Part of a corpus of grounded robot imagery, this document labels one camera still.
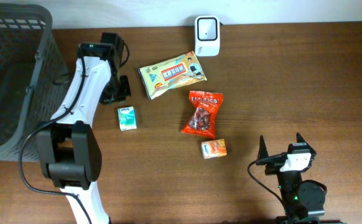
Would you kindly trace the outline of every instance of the food packet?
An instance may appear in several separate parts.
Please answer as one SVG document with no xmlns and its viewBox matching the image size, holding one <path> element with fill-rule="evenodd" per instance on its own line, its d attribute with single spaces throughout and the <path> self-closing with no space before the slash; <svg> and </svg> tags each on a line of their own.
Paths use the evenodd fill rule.
<svg viewBox="0 0 362 224">
<path fill-rule="evenodd" d="M 207 80 L 193 51 L 155 65 L 138 68 L 138 72 L 150 100 L 167 90 Z"/>
<path fill-rule="evenodd" d="M 202 142 L 202 154 L 204 159 L 226 156 L 225 140 Z"/>
<path fill-rule="evenodd" d="M 190 91 L 189 100 L 196 108 L 195 113 L 183 128 L 183 133 L 197 134 L 214 139 L 214 122 L 218 108 L 223 103 L 222 93 Z"/>
</svg>

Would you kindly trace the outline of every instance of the yellow and green package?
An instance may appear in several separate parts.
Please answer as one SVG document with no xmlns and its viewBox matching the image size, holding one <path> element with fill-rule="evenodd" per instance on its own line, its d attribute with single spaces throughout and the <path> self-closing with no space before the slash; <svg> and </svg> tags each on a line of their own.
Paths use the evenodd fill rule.
<svg viewBox="0 0 362 224">
<path fill-rule="evenodd" d="M 193 51 L 155 65 L 138 68 L 138 72 L 150 100 L 167 90 L 207 80 Z"/>
</svg>

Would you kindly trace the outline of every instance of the brown tabletop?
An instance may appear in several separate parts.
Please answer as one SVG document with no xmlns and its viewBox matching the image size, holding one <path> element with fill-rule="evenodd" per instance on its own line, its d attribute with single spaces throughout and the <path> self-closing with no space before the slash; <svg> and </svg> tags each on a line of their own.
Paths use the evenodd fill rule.
<svg viewBox="0 0 362 224">
<path fill-rule="evenodd" d="M 274 219 L 277 199 L 246 172 L 263 135 L 270 154 L 286 152 L 296 132 L 317 151 L 302 175 L 328 187 L 324 219 L 362 223 L 362 22 L 221 26 L 216 57 L 200 57 L 207 82 L 148 100 L 137 67 L 193 50 L 193 27 L 55 30 L 69 69 L 77 44 L 117 32 L 131 56 L 121 69 L 132 97 L 99 105 L 93 124 L 103 155 L 98 181 L 115 223 L 221 223 Z M 183 134 L 194 112 L 190 90 L 224 94 L 216 138 L 229 154 L 205 160 Z M 119 129 L 116 109 L 133 106 L 137 129 Z M 36 187 L 55 190 L 38 163 L 25 164 Z M 279 193 L 264 167 L 253 174 Z M 0 223 L 75 223 L 65 197 L 28 190 L 15 162 L 0 162 Z"/>
</svg>

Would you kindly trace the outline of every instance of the white wall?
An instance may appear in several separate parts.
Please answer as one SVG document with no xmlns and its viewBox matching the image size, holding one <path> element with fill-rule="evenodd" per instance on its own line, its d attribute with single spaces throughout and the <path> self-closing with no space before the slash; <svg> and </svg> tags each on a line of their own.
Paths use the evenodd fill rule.
<svg viewBox="0 0 362 224">
<path fill-rule="evenodd" d="M 39 4 L 54 29 L 191 26 L 213 14 L 223 24 L 362 21 L 362 0 L 0 0 Z"/>
</svg>

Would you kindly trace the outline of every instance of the white robot part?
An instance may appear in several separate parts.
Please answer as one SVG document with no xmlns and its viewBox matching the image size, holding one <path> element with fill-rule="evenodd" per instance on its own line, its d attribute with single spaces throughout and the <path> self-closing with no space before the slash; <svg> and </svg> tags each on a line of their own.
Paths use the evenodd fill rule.
<svg viewBox="0 0 362 224">
<path fill-rule="evenodd" d="M 60 124 L 74 124 L 82 121 L 93 127 L 93 119 L 100 96 L 106 84 L 111 78 L 111 67 L 107 60 L 100 60 L 99 57 L 84 57 L 86 67 L 86 77 L 79 99 L 66 117 L 57 121 Z M 83 65 L 81 59 L 76 61 L 76 72 L 65 99 L 62 101 L 59 109 L 52 115 L 51 119 L 57 118 L 64 114 L 70 107 L 76 97 L 80 87 Z"/>
<path fill-rule="evenodd" d="M 220 52 L 220 20 L 216 16 L 195 19 L 195 54 L 216 56 Z"/>
<path fill-rule="evenodd" d="M 108 224 L 109 216 L 104 211 L 101 203 L 100 193 L 98 192 L 97 182 L 92 182 L 88 190 L 83 190 L 81 187 L 66 186 L 61 189 L 62 192 L 72 193 L 78 196 L 90 216 L 91 222 L 94 224 Z M 75 215 L 78 224 L 88 223 L 87 217 L 81 209 L 79 203 L 71 196 L 67 196 L 70 206 Z"/>
<path fill-rule="evenodd" d="M 297 170 L 304 170 L 311 160 L 311 153 L 298 153 L 298 154 L 288 154 L 285 164 L 281 167 L 281 172 Z"/>
</svg>

